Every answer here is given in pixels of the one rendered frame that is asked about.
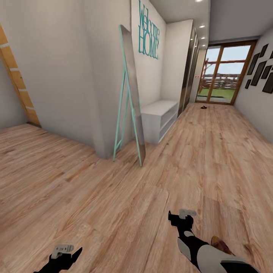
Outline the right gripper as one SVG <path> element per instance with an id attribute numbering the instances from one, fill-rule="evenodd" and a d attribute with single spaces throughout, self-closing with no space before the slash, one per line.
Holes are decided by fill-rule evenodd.
<path id="1" fill-rule="evenodd" d="M 177 228 L 179 228 L 181 224 L 187 224 L 188 227 L 192 229 L 193 218 L 191 216 L 186 216 L 184 220 L 180 219 L 178 215 L 171 214 L 171 212 L 169 211 L 168 220 L 171 220 L 171 225 L 177 226 Z"/>

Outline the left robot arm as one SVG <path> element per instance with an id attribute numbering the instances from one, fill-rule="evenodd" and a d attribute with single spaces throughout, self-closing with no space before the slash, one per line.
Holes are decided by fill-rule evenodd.
<path id="1" fill-rule="evenodd" d="M 49 262 L 39 271 L 33 273 L 59 273 L 60 270 L 68 270 L 76 262 L 82 247 L 72 256 L 67 254 L 74 250 L 74 245 L 55 245 L 53 253 L 49 256 Z"/>

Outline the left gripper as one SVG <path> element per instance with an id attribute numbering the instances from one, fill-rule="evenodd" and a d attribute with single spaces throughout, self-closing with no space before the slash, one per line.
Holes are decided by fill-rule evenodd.
<path id="1" fill-rule="evenodd" d="M 82 252 L 82 247 L 77 250 L 72 256 L 71 254 L 63 253 L 57 259 L 51 259 L 49 256 L 49 262 L 45 265 L 50 268 L 51 273 L 59 273 L 60 270 L 68 270 L 71 265 L 76 262 L 80 253 Z"/>

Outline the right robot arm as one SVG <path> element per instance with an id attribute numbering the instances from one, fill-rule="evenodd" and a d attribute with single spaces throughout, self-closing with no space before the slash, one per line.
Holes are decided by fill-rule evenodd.
<path id="1" fill-rule="evenodd" d="M 177 226 L 179 237 L 177 245 L 180 252 L 193 264 L 201 273 L 260 273 L 248 262 L 229 255 L 204 242 L 192 232 L 195 210 L 179 209 L 179 215 L 173 215 L 169 211 L 168 220 L 172 226 Z"/>

